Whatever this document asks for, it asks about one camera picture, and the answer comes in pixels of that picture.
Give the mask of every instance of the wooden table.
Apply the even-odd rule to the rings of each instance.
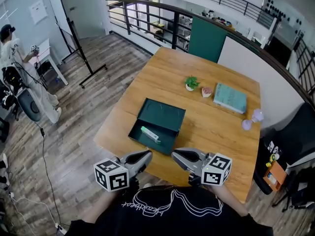
[[[186,90],[184,83],[189,75],[196,76],[200,82],[200,87],[192,92]],[[214,90],[218,82],[247,95],[245,115],[213,103],[213,95],[202,97],[202,86]],[[226,185],[244,202],[255,168],[260,125],[254,123],[250,131],[244,131],[241,122],[251,118],[254,109],[260,108],[259,83],[211,61],[161,47],[117,102],[99,129],[95,142],[119,157],[144,149],[144,145],[130,139],[128,134],[146,97],[186,109],[174,148],[194,147],[233,158]],[[170,156],[153,153],[146,169],[148,173],[179,186],[188,185],[188,172]]]

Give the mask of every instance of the black cap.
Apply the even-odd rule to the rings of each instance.
[[[15,28],[12,27],[11,25],[5,25],[1,28],[0,30],[0,40],[4,41],[6,38],[9,37],[10,32],[14,32]]]

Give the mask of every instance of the white outfit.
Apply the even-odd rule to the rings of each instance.
[[[27,55],[25,55],[22,42],[19,38],[6,42],[5,44],[1,43],[0,46],[0,80],[3,82],[3,71],[2,68],[6,66],[14,65],[17,67],[19,74],[21,75],[23,82],[28,86],[35,97],[37,98],[36,102],[39,104],[40,112],[45,113],[48,119],[52,123],[56,123],[59,118],[59,114],[55,110],[54,106],[58,104],[58,99],[55,95],[51,95],[47,90],[40,84],[34,81],[25,71],[27,71],[32,77],[36,80],[39,80],[40,77],[35,70],[34,66],[31,63],[23,63]],[[25,71],[19,69],[18,67],[22,66]]]

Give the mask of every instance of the speaker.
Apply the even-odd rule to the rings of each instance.
[[[41,120],[40,110],[35,102],[35,97],[33,97],[33,92],[30,89],[23,89],[20,93],[18,93],[16,98],[23,112],[32,121],[38,122]]]

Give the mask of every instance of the green box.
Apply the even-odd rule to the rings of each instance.
[[[149,148],[170,155],[182,126],[185,111],[184,109],[146,98],[128,136]],[[142,126],[155,133],[161,142],[157,144],[146,134],[142,133]]]

